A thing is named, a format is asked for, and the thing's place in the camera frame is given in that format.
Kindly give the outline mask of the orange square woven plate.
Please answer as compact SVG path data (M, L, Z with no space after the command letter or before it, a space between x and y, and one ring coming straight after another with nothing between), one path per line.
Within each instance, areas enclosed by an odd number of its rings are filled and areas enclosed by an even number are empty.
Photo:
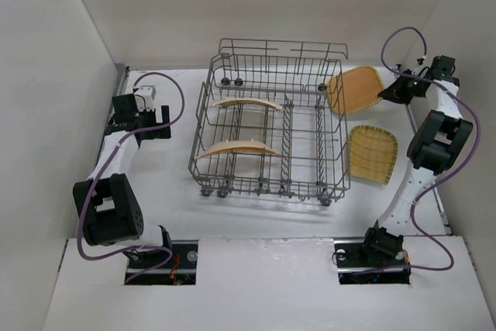
M332 77L327 84L329 107L336 115L351 114L376 105L384 90L378 71L359 66Z

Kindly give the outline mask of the yellow rectangular bamboo mat plate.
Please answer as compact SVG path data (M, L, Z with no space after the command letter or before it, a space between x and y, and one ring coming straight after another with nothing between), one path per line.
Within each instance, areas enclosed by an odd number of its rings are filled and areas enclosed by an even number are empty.
M221 109L226 109L231 106L235 105L258 105L258 106L264 106L268 107L270 109L276 110L276 111L282 111L283 106L276 103L276 102L271 102L265 99L259 99L259 98L225 98L221 100L216 100L214 101L210 106L211 107L219 107Z

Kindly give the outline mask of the orange fish-shaped woven plate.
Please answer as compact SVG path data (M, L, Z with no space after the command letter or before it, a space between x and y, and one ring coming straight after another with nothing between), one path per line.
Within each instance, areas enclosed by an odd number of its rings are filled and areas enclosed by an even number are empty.
M224 153L260 153L282 157L281 152L271 149L267 144L255 140L226 140L214 143L203 154L195 157L199 160Z

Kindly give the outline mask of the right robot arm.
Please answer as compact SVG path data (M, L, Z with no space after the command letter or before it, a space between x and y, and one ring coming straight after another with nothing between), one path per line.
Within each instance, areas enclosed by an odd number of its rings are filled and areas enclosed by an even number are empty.
M399 189L386 211L367 230L364 253L395 257L400 252L417 197L454 165L474 129L456 102L460 82L453 76L455 70L452 57L434 57L430 66L404 71L378 94L384 100L405 105L413 98L426 98L430 111L408 145L407 171Z

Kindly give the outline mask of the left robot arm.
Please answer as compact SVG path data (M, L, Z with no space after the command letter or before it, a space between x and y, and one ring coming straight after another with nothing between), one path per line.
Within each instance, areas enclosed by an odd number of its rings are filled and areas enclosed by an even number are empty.
M75 183L73 187L78 214L81 214L86 198L90 198L82 224L82 236L92 247L137 241L145 233L142 210L127 172L143 141L171 138L169 127L137 134L133 132L162 126L171 120L169 107L162 105L160 114L163 121L157 121L157 109L151 95L114 96L112 105L114 113L104 131L97 165L86 180Z

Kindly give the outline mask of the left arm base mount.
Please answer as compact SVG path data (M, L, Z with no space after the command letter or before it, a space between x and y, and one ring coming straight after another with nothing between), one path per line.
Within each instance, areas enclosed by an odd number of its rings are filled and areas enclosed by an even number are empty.
M125 285L195 285L198 264L198 241L175 240L172 257L161 250L127 253Z

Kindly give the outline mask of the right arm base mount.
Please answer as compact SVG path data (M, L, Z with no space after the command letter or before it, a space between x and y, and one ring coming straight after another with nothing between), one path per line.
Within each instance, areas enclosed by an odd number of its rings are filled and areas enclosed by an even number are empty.
M404 250L391 257L375 251L365 252L361 240L335 240L332 262L342 285L410 284L409 255Z

